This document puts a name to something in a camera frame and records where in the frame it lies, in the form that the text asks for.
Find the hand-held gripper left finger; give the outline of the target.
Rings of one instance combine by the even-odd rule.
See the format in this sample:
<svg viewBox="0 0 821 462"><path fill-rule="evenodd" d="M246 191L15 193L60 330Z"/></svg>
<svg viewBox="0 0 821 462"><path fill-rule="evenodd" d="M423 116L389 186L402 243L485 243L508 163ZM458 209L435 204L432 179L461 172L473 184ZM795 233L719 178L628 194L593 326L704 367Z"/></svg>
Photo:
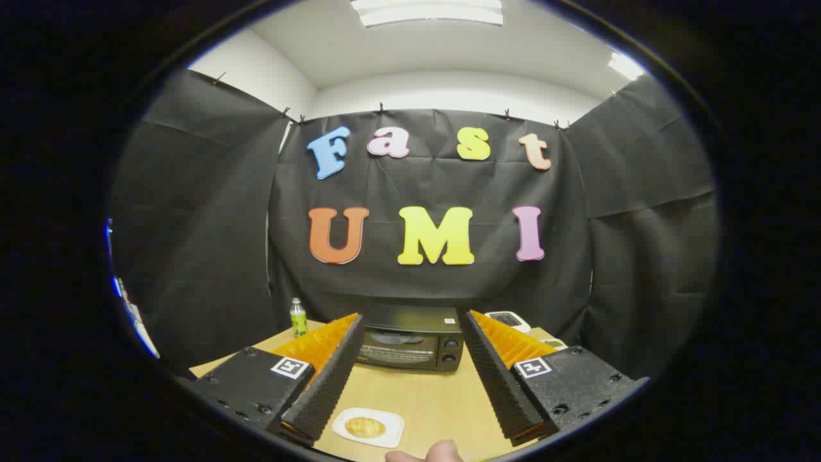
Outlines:
<svg viewBox="0 0 821 462"><path fill-rule="evenodd" d="M311 447L340 400L363 340L364 318L352 313L272 351L245 348L189 389L242 426Z"/></svg>

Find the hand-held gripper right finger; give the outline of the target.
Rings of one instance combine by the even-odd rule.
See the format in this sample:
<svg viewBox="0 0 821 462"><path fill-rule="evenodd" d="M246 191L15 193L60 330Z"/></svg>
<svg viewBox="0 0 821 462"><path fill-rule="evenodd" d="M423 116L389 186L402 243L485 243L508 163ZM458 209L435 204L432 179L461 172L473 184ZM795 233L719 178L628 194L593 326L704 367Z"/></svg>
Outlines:
<svg viewBox="0 0 821 462"><path fill-rule="evenodd" d="M473 310L459 319L464 344L511 445L580 427L648 382L631 379L581 346L556 349Z"/></svg>

